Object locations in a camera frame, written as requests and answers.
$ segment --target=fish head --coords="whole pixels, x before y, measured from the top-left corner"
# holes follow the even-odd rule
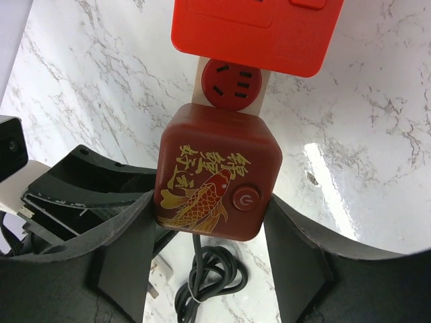
[[[229,182],[230,182],[230,170],[220,170],[217,174],[215,174],[212,178],[212,183],[215,185],[215,193],[218,196],[223,196],[224,193],[228,190]]]

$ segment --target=fish tail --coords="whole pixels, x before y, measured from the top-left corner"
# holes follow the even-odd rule
[[[161,191],[163,200],[160,206],[164,209],[176,209],[188,201],[187,196],[177,196],[169,192],[169,190]]]

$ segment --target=fish illustration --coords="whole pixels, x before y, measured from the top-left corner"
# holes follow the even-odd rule
[[[160,206],[164,209],[178,209],[172,219],[158,217],[162,225],[185,227],[193,231],[210,234],[216,227],[220,215],[228,220],[228,213],[223,206],[222,197],[230,183],[230,170],[223,169],[195,190],[183,188],[185,196],[177,196],[169,190],[162,190],[163,200]]]

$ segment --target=red power socket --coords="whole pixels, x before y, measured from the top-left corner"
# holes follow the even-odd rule
[[[202,72],[202,90],[216,108],[239,111],[252,104],[262,86],[259,69],[211,59]]]
[[[183,52],[304,77],[319,71],[343,0],[175,0]]]

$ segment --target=black wire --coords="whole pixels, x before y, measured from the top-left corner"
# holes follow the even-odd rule
[[[203,302],[210,297],[236,293],[245,287],[248,282],[247,269],[229,250],[220,246],[202,247],[201,237],[197,234],[193,234],[193,245],[195,257],[189,282],[195,299]],[[241,281],[233,287],[226,287],[234,281],[238,271],[241,274]],[[212,284],[205,283],[210,272],[217,273],[220,279]],[[199,305],[200,303],[191,297],[187,283],[181,286],[175,296],[178,322],[194,323]]]
[[[12,231],[10,231],[4,224],[6,212],[0,211],[0,229],[3,237],[5,237],[6,242],[11,247],[11,252],[9,253],[11,256],[17,256],[20,254],[22,249],[21,240],[18,239]]]

